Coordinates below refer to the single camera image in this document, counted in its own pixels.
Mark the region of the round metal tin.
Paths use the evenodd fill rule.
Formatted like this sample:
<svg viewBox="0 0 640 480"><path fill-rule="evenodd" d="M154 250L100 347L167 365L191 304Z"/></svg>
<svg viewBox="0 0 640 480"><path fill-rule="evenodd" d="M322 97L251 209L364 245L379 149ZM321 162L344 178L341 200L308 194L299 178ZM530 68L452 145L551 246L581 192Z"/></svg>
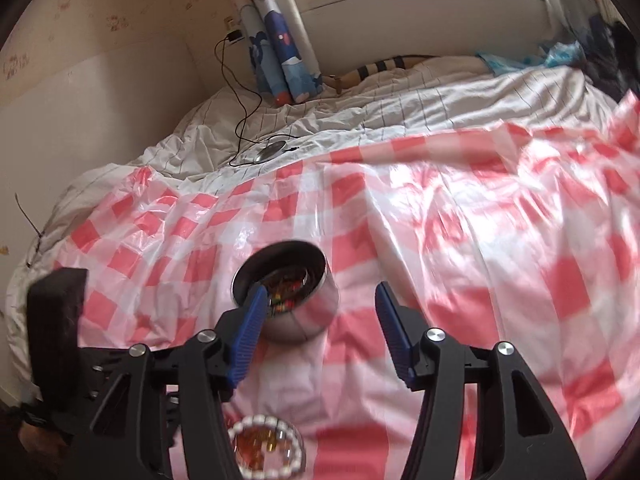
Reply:
<svg viewBox="0 0 640 480"><path fill-rule="evenodd" d="M267 317L262 336L276 344L303 344L325 332L337 315L340 294L322 250L306 240L268 245L245 260L235 273L236 304L255 285L265 287Z"/></svg>

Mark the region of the red white checkered plastic sheet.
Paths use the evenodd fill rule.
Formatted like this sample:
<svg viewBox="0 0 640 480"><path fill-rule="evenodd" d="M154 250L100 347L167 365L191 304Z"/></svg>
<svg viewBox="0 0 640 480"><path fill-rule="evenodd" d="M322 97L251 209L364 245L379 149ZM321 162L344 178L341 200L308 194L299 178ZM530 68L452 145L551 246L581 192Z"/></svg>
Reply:
<svg viewBox="0 0 640 480"><path fill-rule="evenodd" d="M602 130L491 128L403 136L262 174L228 192L174 191L132 170L64 240L89 272L89 347L182 344L232 305L254 252L308 240L335 311L300 346L261 344L229 414L302 434L309 479L396 479L421 399L398 379L374 312L396 297L462 344L512 342L596 478L639 417L639 101Z"/></svg>

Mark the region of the round grey device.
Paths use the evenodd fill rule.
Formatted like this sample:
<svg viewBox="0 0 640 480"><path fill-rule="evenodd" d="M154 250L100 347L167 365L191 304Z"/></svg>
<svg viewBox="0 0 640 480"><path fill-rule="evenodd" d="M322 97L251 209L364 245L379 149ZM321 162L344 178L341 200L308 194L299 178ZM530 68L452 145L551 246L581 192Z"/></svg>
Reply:
<svg viewBox="0 0 640 480"><path fill-rule="evenodd" d="M262 148L254 158L255 164L264 164L271 159L278 157L286 148L286 142L283 140L273 141Z"/></svg>

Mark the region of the white headboard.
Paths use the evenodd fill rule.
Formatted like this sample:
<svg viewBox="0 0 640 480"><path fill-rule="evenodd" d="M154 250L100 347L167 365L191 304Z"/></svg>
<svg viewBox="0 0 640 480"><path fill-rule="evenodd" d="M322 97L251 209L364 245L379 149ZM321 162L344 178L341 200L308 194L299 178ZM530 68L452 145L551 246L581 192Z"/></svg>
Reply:
<svg viewBox="0 0 640 480"><path fill-rule="evenodd" d="M83 172L130 162L207 91L186 43L159 36L87 58L1 110L1 284Z"/></svg>

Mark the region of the white striped duvet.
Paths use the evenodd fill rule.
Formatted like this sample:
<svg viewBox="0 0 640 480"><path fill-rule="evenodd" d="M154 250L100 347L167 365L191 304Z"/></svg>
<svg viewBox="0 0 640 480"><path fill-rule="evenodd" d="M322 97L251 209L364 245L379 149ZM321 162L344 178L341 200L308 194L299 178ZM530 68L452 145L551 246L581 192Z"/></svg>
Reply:
<svg viewBox="0 0 640 480"><path fill-rule="evenodd" d="M9 281L4 312L14 373L29 382L27 286L51 270L63 238L134 168L152 167L179 191L218 194L311 156L415 134L497 122L601 130L616 105L579 68L532 67L496 76L477 56L430 58L293 106L273 107L246 91L221 89L138 158L91 169L70 182L41 242L29 248ZM278 157L254 163L262 148L279 140L286 148Z"/></svg>

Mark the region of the blue cartoon curtain left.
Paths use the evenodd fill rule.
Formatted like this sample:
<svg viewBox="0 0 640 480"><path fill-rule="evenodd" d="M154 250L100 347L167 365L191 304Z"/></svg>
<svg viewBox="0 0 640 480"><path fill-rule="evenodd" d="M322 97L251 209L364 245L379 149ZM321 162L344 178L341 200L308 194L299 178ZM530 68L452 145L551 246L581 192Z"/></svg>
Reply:
<svg viewBox="0 0 640 480"><path fill-rule="evenodd" d="M288 22L276 0L252 0L240 17L250 42L258 90L269 94L277 105L303 103L318 96L319 74L306 67Z"/></svg>

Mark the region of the striped pillow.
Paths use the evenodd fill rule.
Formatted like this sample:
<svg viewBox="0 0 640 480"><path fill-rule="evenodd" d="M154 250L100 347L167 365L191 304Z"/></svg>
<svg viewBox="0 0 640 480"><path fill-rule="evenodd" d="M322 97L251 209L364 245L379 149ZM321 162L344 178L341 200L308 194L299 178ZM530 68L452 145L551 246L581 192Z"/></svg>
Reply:
<svg viewBox="0 0 640 480"><path fill-rule="evenodd" d="M357 84L372 75L388 72L389 70L408 70L430 58L433 58L433 55L397 55L393 58L386 58L385 60L360 66L343 76L324 75L322 82L325 86L341 94L347 89L356 87Z"/></svg>

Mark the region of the black jacket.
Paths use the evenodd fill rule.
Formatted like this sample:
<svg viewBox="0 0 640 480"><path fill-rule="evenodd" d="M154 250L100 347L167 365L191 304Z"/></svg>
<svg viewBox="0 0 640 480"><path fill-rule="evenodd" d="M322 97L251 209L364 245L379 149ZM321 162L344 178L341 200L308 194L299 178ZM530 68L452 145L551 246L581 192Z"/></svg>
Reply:
<svg viewBox="0 0 640 480"><path fill-rule="evenodd" d="M631 91L639 95L639 45L621 21L593 21L592 34L584 47L585 72L593 84L615 102Z"/></svg>

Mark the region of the blue plastic bag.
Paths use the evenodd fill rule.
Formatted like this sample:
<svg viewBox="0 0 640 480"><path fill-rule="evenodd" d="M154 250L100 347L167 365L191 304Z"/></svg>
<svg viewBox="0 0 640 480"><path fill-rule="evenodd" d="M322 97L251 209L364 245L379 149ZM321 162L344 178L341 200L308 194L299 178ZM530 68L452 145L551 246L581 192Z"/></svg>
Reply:
<svg viewBox="0 0 640 480"><path fill-rule="evenodd" d="M579 42L562 44L557 42L551 48L543 47L541 55L527 55L519 60L505 58L504 56L478 52L476 55L482 60L491 73L501 76L516 73L520 70L528 70L532 67L555 68L560 66L581 66L586 60L585 52Z"/></svg>

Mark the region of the wall socket with plug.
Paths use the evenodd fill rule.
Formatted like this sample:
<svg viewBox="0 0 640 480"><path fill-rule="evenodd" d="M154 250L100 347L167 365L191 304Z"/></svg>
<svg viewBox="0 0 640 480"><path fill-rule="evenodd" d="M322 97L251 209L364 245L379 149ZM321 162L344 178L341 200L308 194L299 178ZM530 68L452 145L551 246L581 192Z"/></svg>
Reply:
<svg viewBox="0 0 640 480"><path fill-rule="evenodd" d="M224 37L225 44L237 44L245 38L242 25L233 16L224 19L224 27L227 31Z"/></svg>

